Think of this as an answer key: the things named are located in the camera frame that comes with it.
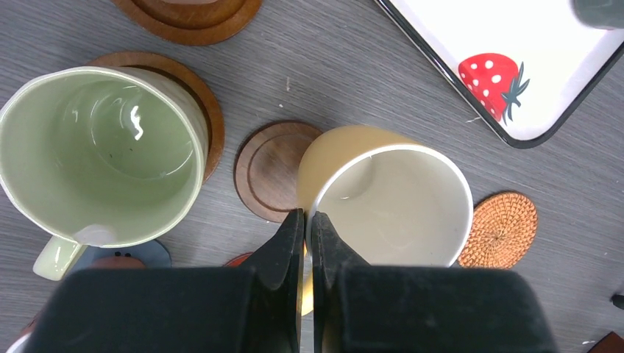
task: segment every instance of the red strawberry illustration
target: red strawberry illustration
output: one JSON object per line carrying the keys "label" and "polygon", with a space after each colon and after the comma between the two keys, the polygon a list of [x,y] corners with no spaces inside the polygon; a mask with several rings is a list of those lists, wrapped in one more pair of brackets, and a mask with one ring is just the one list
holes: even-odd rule
{"label": "red strawberry illustration", "polygon": [[518,96],[528,86],[529,79],[522,82],[524,63],[518,65],[501,54],[485,53],[469,57],[459,64],[459,76],[481,104],[496,121],[507,124],[513,104],[521,105]]}

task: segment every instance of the blue coaster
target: blue coaster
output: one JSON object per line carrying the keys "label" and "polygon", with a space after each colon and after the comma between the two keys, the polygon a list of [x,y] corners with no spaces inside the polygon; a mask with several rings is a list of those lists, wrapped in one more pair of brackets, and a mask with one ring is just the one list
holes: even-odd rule
{"label": "blue coaster", "polygon": [[89,246],[71,268],[70,274],[91,266],[92,263],[105,257],[126,256],[140,260],[147,268],[170,268],[171,255],[167,248],[158,240],[150,240],[127,248],[98,248]]}

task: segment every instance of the gray tabletop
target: gray tabletop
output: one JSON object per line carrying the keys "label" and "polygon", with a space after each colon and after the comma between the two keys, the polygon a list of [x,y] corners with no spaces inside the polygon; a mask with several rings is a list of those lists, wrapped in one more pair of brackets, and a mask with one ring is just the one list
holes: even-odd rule
{"label": "gray tabletop", "polygon": [[[331,129],[369,124],[438,149],[466,174],[475,201],[518,190],[539,210],[537,238],[514,270],[535,290],[562,352],[586,352],[624,311],[624,63],[613,67],[545,144],[501,142],[372,0],[265,0],[239,35],[215,46],[168,43],[107,0],[0,0],[0,104],[31,78],[112,51],[144,50],[195,70],[223,109],[221,164],[188,216],[161,239],[175,266],[221,265],[277,228],[241,203],[233,162],[254,129],[300,119]],[[48,235],[0,196],[0,350],[57,283],[31,267]],[[312,352],[311,317],[302,350]]]}

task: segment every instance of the green mug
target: green mug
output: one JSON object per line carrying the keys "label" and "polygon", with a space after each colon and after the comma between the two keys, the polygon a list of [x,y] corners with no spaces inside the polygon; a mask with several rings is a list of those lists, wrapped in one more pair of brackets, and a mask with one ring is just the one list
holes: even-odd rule
{"label": "green mug", "polygon": [[[59,280],[87,244],[133,246],[187,214],[202,187],[208,129],[177,83],[139,68],[78,67],[26,83],[0,110],[0,182],[53,237],[33,271]],[[74,239],[98,224],[97,244]]]}

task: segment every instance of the tray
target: tray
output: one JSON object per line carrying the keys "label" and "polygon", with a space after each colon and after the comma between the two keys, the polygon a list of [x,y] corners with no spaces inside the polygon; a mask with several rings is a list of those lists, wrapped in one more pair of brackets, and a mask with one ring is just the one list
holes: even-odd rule
{"label": "tray", "polygon": [[377,0],[507,144],[565,122],[624,52],[624,30],[582,24],[570,0]]}

